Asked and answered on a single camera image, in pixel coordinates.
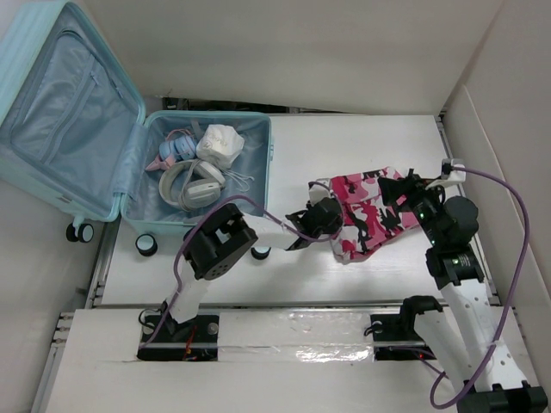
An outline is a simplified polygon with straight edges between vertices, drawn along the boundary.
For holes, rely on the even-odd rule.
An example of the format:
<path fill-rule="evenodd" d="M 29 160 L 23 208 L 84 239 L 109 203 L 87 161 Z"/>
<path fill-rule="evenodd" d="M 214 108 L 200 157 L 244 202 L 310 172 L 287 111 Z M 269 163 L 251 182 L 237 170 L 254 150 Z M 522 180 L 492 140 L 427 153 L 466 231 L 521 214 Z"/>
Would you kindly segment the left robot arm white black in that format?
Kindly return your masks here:
<path fill-rule="evenodd" d="M 206 213 L 184 237 L 173 264 L 176 291 L 164 302 L 158 329 L 171 340 L 191 333 L 210 281 L 226 274 L 253 247 L 303 250 L 334 239 L 344 209 L 332 196 L 278 219 L 244 195 L 230 196 Z"/>

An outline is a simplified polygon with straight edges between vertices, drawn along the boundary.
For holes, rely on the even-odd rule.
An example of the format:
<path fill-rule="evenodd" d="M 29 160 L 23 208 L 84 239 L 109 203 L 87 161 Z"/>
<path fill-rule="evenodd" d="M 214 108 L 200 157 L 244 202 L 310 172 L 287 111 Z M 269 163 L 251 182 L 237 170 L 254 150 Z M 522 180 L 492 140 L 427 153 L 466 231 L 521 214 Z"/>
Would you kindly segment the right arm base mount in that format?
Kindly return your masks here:
<path fill-rule="evenodd" d="M 405 327 L 398 314 L 374 314 L 363 335 L 374 343 L 376 361 L 435 361 L 436 355 L 412 328 Z"/>

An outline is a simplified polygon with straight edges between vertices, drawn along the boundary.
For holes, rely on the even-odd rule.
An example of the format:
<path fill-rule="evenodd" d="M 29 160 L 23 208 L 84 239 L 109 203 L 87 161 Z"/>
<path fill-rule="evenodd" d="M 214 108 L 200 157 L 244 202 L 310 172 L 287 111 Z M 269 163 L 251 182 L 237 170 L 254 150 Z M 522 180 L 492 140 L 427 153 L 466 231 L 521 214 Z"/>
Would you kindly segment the white cloth bundle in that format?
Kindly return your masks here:
<path fill-rule="evenodd" d="M 219 169 L 232 167 L 241 154 L 245 139 L 232 126 L 213 124 L 207 127 L 196 146 L 196 156 Z"/>

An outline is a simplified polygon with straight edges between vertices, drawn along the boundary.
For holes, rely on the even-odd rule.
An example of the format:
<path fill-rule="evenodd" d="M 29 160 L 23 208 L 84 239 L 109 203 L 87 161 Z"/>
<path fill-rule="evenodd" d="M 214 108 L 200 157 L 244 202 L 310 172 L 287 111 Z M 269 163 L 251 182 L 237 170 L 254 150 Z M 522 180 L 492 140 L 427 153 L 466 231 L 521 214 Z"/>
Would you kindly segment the grey over-ear headphones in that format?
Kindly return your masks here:
<path fill-rule="evenodd" d="M 186 172 L 177 195 L 173 185 Z M 226 178 L 211 163 L 195 159 L 174 163 L 162 175 L 158 192 L 165 203 L 184 211 L 194 211 L 212 205 L 217 201 L 226 185 Z"/>

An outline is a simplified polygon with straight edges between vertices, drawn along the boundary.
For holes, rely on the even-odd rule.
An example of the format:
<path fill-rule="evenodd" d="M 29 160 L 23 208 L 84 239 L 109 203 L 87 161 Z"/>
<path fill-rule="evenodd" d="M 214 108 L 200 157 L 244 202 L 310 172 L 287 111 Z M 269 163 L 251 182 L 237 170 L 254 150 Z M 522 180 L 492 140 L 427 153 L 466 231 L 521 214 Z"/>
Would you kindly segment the pink camouflage garment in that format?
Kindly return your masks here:
<path fill-rule="evenodd" d="M 398 179 L 401 174 L 387 166 L 345 176 L 319 178 L 331 181 L 331 195 L 339 199 L 344 209 L 343 228 L 330 241 L 334 256 L 342 264 L 365 261 L 385 243 L 418 227 L 413 213 L 398 213 L 394 207 L 383 205 L 377 182 L 379 177 Z"/>

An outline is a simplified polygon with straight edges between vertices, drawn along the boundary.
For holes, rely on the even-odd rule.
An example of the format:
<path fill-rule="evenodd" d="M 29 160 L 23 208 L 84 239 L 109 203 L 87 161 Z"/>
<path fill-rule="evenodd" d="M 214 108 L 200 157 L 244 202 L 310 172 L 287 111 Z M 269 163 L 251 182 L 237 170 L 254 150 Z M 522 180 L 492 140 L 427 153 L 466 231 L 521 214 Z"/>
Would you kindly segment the blue pink kids headphones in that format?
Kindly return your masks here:
<path fill-rule="evenodd" d="M 196 158 L 197 141 L 189 129 L 174 129 L 158 147 L 158 154 L 145 167 L 146 171 L 168 170 L 175 163 Z"/>

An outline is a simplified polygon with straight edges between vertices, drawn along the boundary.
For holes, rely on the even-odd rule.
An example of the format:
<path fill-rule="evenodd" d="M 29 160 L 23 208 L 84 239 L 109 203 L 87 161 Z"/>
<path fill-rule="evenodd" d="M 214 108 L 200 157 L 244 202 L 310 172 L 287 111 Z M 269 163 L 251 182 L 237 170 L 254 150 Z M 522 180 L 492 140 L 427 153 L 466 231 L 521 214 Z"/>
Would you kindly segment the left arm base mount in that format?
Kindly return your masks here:
<path fill-rule="evenodd" d="M 199 314 L 183 324 L 168 316 L 153 340 L 145 344 L 158 327 L 165 307 L 163 303 L 158 309 L 144 309 L 139 314 L 141 337 L 137 358 L 141 361 L 217 361 L 219 314 Z"/>

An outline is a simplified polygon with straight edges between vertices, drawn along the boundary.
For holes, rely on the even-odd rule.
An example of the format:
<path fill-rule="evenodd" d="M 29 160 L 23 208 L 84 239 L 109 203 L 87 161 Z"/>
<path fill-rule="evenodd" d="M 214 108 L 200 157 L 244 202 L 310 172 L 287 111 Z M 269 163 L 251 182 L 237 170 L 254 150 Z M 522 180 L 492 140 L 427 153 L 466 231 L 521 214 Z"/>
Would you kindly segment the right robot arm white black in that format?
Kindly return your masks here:
<path fill-rule="evenodd" d="M 448 304 L 458 326 L 453 330 L 442 306 L 431 296 L 411 296 L 400 307 L 398 328 L 408 338 L 428 345 L 443 368 L 435 385 L 448 379 L 455 395 L 437 402 L 436 410 L 459 412 L 543 412 L 548 396 L 531 385 L 502 339 L 509 303 L 500 319 L 487 301 L 485 276 L 471 248 L 479 229 L 477 206 L 468 198 L 446 198 L 446 184 L 465 179 L 464 169 L 429 180 L 414 172 L 397 179 L 381 177 L 378 184 L 384 205 L 414 215 L 430 242 L 426 266 Z"/>

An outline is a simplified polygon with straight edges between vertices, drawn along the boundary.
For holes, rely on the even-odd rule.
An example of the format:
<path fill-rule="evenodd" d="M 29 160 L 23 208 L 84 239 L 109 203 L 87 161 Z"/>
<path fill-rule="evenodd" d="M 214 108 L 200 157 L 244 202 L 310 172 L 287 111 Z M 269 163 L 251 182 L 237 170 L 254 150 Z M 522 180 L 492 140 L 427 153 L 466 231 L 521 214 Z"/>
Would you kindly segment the light blue hardshell suitcase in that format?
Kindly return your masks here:
<path fill-rule="evenodd" d="M 222 190 L 260 215 L 273 157 L 266 114 L 148 113 L 131 78 L 75 3 L 23 4 L 1 42 L 1 176 L 71 216 L 66 236 L 87 220 L 124 219 L 138 234 L 181 235 L 202 216 L 163 201 L 160 171 L 148 171 L 173 130 L 200 139 L 211 125 L 245 141 Z"/>

